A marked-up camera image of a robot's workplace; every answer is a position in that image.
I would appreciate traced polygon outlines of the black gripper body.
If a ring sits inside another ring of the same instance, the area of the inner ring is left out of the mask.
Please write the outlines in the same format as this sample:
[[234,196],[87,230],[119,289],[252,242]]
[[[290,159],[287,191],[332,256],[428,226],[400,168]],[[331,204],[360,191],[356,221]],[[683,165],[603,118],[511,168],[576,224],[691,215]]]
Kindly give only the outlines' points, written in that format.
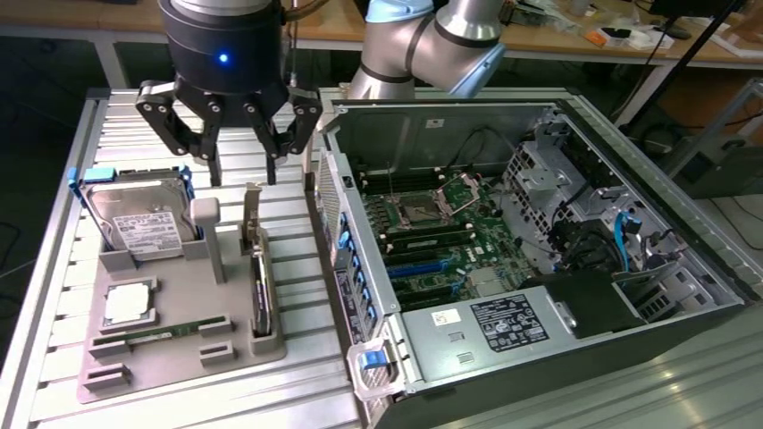
[[247,105],[271,119],[287,103],[278,1],[162,1],[175,98],[222,127],[251,125]]

